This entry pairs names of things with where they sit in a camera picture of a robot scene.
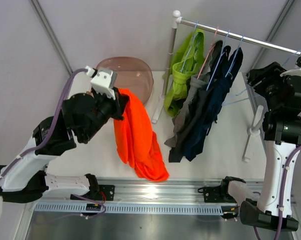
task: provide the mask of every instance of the black garment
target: black garment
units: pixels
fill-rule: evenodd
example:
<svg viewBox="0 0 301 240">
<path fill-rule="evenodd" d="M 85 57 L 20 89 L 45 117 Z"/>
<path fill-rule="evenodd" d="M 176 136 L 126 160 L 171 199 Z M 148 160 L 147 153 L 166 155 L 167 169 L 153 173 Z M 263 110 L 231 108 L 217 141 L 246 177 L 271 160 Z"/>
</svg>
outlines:
<svg viewBox="0 0 301 240">
<path fill-rule="evenodd" d="M 231 51 L 230 46 L 224 47 L 222 57 L 219 61 L 219 64 L 217 66 L 214 76 L 220 76 L 222 74 L 221 65 L 223 65 L 224 63 L 227 63 L 230 51 Z M 219 52 L 219 54 L 217 54 L 217 56 L 218 57 L 217 57 L 216 62 L 218 61 L 218 59 L 220 57 L 220 52 Z M 176 147 L 173 147 L 169 151 L 168 161 L 170 163 L 180 163 L 183 158 L 182 146 L 184 145 L 184 141 L 185 141 L 186 137 L 188 136 L 188 134 L 192 131 L 196 122 L 201 118 L 203 107 L 204 107 L 205 103 L 207 102 L 207 98 L 211 92 L 211 90 L 206 91 L 206 88 L 207 88 L 207 85 L 204 85 L 201 89 L 199 89 L 196 97 L 194 97 L 191 104 L 189 105 L 189 116 L 190 117 L 187 117 L 185 119 L 183 128 L 177 133 L 178 138 L 177 138 Z"/>
<path fill-rule="evenodd" d="M 187 138 L 183 143 L 182 152 L 189 161 L 192 161 L 196 155 L 203 152 L 207 132 L 212 126 L 212 123 L 217 120 L 217 115 L 222 109 L 222 103 L 225 100 L 227 93 L 230 92 L 235 77 L 242 66 L 243 52 L 241 48 L 239 48 L 237 52 L 232 70 L 225 76 L 234 57 L 235 53 L 232 54 L 228 62 L 225 62 L 225 64 L 222 65 L 222 77 L 217 79 L 207 106 L 203 109 L 200 119 L 196 122 L 194 128 L 187 135 Z"/>
</svg>

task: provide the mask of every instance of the lime green garment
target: lime green garment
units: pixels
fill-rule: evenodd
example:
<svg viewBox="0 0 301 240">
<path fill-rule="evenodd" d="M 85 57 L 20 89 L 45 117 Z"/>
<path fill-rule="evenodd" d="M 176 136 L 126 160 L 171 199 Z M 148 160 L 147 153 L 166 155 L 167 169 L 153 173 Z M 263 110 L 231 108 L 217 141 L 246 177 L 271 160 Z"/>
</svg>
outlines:
<svg viewBox="0 0 301 240">
<path fill-rule="evenodd" d="M 203 30 L 196 29 L 184 40 L 173 58 L 169 73 L 173 76 L 172 88 L 168 91 L 164 100 L 164 108 L 171 117 L 178 115 L 182 107 L 178 100 L 187 97 L 187 81 L 199 71 L 204 62 L 204 38 Z"/>
</svg>

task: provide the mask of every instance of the orange cloth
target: orange cloth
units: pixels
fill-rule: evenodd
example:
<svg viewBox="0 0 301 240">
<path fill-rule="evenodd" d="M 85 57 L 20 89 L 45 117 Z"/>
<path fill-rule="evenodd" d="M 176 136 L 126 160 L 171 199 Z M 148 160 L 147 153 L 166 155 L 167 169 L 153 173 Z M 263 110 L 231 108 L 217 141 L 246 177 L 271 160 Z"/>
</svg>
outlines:
<svg viewBox="0 0 301 240">
<path fill-rule="evenodd" d="M 156 134 L 142 102 L 128 89 L 118 89 L 121 95 L 129 96 L 123 117 L 114 120 L 117 152 L 121 160 L 139 178 L 151 181 L 165 181 L 169 177 Z"/>
</svg>

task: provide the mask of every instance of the clothing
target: clothing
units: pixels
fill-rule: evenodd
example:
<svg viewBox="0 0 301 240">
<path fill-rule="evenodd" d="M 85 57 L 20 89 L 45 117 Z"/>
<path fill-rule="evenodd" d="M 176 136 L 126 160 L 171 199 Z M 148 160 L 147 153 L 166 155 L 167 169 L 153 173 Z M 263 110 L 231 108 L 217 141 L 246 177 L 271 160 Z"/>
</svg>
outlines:
<svg viewBox="0 0 301 240">
<path fill-rule="evenodd" d="M 207 107 L 205 107 L 199 121 L 194 126 L 193 130 L 187 136 L 183 144 L 183 155 L 192 161 L 196 155 L 203 152 L 205 138 L 214 121 L 217 121 L 217 115 L 222 109 L 222 103 L 230 92 L 233 82 L 242 66 L 243 51 L 239 48 L 234 60 L 233 68 L 230 73 L 225 76 L 231 67 L 235 53 L 232 54 L 229 61 L 222 66 L 222 77 L 218 79 L 212 90 Z"/>
<path fill-rule="evenodd" d="M 212 56 L 208 56 L 207 58 L 208 62 L 204 66 L 202 74 L 200 74 L 199 78 L 197 79 L 198 73 L 191 76 L 190 79 L 190 88 L 188 90 L 188 95 L 186 100 L 184 101 L 181 110 L 179 111 L 179 114 L 172 119 L 173 124 L 174 124 L 174 129 L 173 133 L 174 136 L 167 139 L 165 141 L 165 145 L 169 146 L 171 148 L 176 147 L 176 142 L 177 142 L 177 133 L 182 129 L 184 126 L 186 117 L 188 116 L 190 109 L 189 105 L 192 103 L 193 99 L 195 98 L 198 89 L 200 89 L 202 86 L 207 85 L 209 80 L 210 80 L 210 63 L 212 60 Z"/>
<path fill-rule="evenodd" d="M 216 71 L 215 71 L 215 76 L 222 75 L 222 66 L 228 61 L 228 56 L 230 54 L 230 51 L 231 51 L 230 46 L 224 47 L 222 57 L 219 61 L 219 65 L 217 66 Z M 217 57 L 215 57 L 215 59 L 218 60 L 220 57 L 220 52 L 219 52 L 219 54 L 215 54 L 215 56 L 217 56 Z M 176 147 L 173 147 L 169 151 L 168 161 L 170 163 L 180 163 L 181 162 L 181 160 L 184 156 L 184 149 L 183 149 L 183 146 L 185 144 L 184 142 L 187 139 L 188 135 L 190 135 L 191 132 L 193 131 L 196 123 L 200 120 L 200 118 L 203 114 L 204 106 L 207 104 L 209 96 L 211 94 L 211 91 L 215 86 L 216 79 L 217 78 L 214 77 L 214 81 L 210 85 L 211 87 L 209 90 L 206 90 L 208 82 L 205 85 L 203 85 L 202 88 L 198 90 L 197 95 L 195 96 L 196 98 L 189 105 L 189 118 L 185 120 L 184 127 L 177 133 Z"/>
<path fill-rule="evenodd" d="M 171 64 L 169 75 L 173 75 L 173 84 L 164 99 L 164 108 L 171 117 L 175 117 L 182 108 L 187 97 L 187 81 L 198 72 L 203 62 L 204 32 L 196 29 L 182 43 Z"/>
<path fill-rule="evenodd" d="M 165 181 L 169 177 L 156 134 L 143 103 L 128 89 L 118 89 L 129 96 L 123 117 L 114 120 L 115 140 L 120 159 L 129 163 L 139 178 Z"/>
</svg>

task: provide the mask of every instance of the gray garment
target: gray garment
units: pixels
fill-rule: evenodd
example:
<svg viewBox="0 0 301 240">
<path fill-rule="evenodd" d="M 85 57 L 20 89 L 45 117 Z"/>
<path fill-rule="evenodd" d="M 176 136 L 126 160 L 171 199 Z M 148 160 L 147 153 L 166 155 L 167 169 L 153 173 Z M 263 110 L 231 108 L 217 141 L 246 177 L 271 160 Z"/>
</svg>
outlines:
<svg viewBox="0 0 301 240">
<path fill-rule="evenodd" d="M 212 61 L 212 56 L 209 55 L 207 60 L 208 61 L 206 62 L 199 78 L 197 79 L 198 74 L 191 76 L 190 88 L 188 90 L 187 98 L 186 98 L 185 102 L 183 103 L 182 108 L 179 111 L 179 114 L 172 119 L 172 122 L 174 124 L 174 129 L 173 129 L 174 136 L 167 139 L 164 143 L 168 147 L 171 147 L 171 148 L 176 147 L 177 138 L 178 138 L 177 133 L 184 126 L 185 120 L 190 112 L 189 105 L 192 103 L 198 90 L 201 89 L 202 86 L 207 85 L 210 81 L 210 77 L 211 77 L 210 65 L 211 65 L 211 61 Z"/>
</svg>

